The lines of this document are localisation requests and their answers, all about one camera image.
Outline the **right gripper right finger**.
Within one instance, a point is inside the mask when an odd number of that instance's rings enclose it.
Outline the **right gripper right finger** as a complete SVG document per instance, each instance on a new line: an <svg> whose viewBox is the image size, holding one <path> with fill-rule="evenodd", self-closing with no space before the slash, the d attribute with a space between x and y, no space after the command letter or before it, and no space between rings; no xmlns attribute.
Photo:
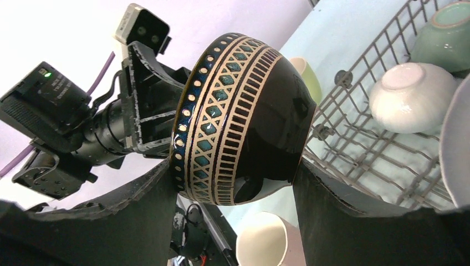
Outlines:
<svg viewBox="0 0 470 266"><path fill-rule="evenodd" d="M307 265L468 265L469 207L411 210L303 160L293 184Z"/></svg>

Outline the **white ceramic bowl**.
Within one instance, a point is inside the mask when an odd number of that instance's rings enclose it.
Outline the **white ceramic bowl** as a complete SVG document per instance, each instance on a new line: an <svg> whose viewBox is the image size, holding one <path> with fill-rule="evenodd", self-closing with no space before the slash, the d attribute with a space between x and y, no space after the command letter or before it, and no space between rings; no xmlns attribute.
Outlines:
<svg viewBox="0 0 470 266"><path fill-rule="evenodd" d="M457 80L429 63L404 63L389 69L372 87L369 109L384 129L413 134L443 123Z"/></svg>

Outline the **pale green ceramic bowl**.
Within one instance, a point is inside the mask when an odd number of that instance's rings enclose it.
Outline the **pale green ceramic bowl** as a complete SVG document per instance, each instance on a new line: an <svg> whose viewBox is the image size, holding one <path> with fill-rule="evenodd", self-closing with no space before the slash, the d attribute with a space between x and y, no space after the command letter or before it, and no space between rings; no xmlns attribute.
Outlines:
<svg viewBox="0 0 470 266"><path fill-rule="evenodd" d="M453 74L469 72L469 1L439 9L417 35L410 58Z"/></svg>

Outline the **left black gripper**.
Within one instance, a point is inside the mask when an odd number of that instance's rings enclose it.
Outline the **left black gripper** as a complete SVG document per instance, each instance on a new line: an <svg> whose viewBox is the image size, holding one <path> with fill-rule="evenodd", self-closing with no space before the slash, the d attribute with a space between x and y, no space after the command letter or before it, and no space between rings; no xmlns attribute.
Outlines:
<svg viewBox="0 0 470 266"><path fill-rule="evenodd" d="M124 148L146 158L166 158L176 109L191 71L159 63L154 51L138 41L126 51L119 95Z"/></svg>

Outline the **brown rimmed tan bowl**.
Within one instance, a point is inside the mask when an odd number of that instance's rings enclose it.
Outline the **brown rimmed tan bowl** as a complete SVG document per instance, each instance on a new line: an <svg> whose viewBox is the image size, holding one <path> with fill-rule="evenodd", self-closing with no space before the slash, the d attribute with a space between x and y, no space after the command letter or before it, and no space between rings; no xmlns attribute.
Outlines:
<svg viewBox="0 0 470 266"><path fill-rule="evenodd" d="M182 91L169 169L189 200L234 206L291 186L316 111L300 74L260 40L226 33Z"/></svg>

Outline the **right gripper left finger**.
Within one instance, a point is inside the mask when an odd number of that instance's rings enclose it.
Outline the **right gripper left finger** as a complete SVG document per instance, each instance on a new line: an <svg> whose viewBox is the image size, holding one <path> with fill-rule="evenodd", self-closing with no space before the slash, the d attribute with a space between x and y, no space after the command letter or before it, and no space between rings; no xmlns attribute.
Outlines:
<svg viewBox="0 0 470 266"><path fill-rule="evenodd" d="M168 161L73 209L1 202L2 265L166 265L176 191Z"/></svg>

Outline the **white scalloped plate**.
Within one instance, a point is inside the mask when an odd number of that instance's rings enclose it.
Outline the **white scalloped plate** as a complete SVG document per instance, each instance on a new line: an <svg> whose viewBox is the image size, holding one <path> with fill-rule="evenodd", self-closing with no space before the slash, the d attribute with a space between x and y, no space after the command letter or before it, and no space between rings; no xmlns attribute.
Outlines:
<svg viewBox="0 0 470 266"><path fill-rule="evenodd" d="M453 204L469 205L469 77L459 84L442 125L439 160Z"/></svg>

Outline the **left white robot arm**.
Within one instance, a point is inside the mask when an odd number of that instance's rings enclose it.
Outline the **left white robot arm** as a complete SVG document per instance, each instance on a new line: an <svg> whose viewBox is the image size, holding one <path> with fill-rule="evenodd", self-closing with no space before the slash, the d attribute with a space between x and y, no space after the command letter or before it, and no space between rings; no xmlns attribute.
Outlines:
<svg viewBox="0 0 470 266"><path fill-rule="evenodd" d="M33 155L12 179L56 200L95 182L93 167L120 169L130 153L165 158L190 76L133 42L110 89L93 99L46 62L1 97L1 120L31 139Z"/></svg>

